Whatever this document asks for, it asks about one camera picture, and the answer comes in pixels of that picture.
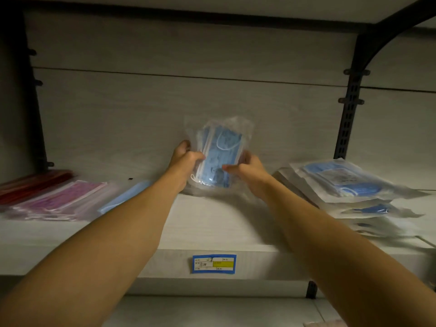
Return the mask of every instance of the forearm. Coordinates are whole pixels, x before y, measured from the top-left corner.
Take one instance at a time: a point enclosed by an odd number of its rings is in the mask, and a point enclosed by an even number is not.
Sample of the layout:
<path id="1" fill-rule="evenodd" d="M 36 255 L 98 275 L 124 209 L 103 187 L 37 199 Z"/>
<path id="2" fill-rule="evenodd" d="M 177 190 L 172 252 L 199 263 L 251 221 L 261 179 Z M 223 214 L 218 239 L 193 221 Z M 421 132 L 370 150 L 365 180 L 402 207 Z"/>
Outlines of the forearm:
<path id="1" fill-rule="evenodd" d="M 435 294 L 395 259 L 276 180 L 264 192 L 293 252 L 350 327 L 433 326 Z"/>
<path id="2" fill-rule="evenodd" d="M 69 238 L 6 298 L 0 324 L 102 324 L 157 249 L 176 195 L 163 176 Z"/>

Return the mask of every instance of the blue border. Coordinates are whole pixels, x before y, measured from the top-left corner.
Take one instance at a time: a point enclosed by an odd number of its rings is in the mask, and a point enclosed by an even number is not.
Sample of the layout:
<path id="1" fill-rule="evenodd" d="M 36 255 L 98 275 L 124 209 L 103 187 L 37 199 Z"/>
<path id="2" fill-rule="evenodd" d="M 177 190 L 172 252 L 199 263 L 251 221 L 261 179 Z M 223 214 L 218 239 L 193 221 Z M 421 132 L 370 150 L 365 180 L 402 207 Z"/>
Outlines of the blue border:
<path id="1" fill-rule="evenodd" d="M 234 258 L 233 270 L 232 271 L 195 271 L 194 262 L 196 258 L 215 258 L 215 257 L 225 257 Z M 223 273 L 223 274 L 235 274 L 236 272 L 236 255 L 225 255 L 225 254 L 215 254 L 215 255 L 195 255 L 192 257 L 192 273 Z"/>

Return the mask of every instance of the hand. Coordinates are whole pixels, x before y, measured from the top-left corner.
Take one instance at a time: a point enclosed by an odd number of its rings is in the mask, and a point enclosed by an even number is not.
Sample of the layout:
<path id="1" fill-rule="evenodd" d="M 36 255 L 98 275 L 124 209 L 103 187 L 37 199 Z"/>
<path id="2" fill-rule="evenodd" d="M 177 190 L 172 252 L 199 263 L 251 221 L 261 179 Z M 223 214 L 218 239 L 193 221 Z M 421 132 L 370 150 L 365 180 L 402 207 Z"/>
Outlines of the hand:
<path id="1" fill-rule="evenodd" d="M 168 169 L 165 175 L 176 180 L 178 192 L 181 192 L 185 186 L 188 177 L 199 159 L 205 159 L 203 153 L 191 151 L 191 143 L 184 140 L 174 149 Z"/>
<path id="2" fill-rule="evenodd" d="M 259 157 L 248 150 L 243 152 L 238 165 L 223 165 L 222 169 L 239 176 L 260 199 L 264 199 L 266 184 L 274 180 L 263 167 Z"/>

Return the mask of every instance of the yellow label section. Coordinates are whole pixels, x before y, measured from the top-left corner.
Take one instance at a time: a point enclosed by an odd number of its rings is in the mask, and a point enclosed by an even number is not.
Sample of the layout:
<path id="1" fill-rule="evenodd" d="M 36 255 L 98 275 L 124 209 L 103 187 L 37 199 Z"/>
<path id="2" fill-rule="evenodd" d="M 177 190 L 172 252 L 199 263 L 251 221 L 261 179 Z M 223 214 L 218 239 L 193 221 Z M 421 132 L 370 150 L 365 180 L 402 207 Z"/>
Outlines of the yellow label section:
<path id="1" fill-rule="evenodd" d="M 233 262 L 214 262 L 214 267 L 233 267 Z"/>

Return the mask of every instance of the left hand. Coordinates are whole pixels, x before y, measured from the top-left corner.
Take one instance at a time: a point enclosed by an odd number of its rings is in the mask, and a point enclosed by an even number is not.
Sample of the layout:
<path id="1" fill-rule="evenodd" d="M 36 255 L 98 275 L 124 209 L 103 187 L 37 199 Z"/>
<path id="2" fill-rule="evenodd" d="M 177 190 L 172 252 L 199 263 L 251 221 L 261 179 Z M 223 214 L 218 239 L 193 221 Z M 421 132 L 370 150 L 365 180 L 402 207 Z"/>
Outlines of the left hand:
<path id="1" fill-rule="evenodd" d="M 188 177 L 199 159 L 206 159 L 201 152 L 191 151 L 191 143 L 184 140 L 174 149 L 170 164 L 166 170 L 166 175 L 174 177 L 177 183 L 177 189 L 181 192 L 185 186 Z"/>

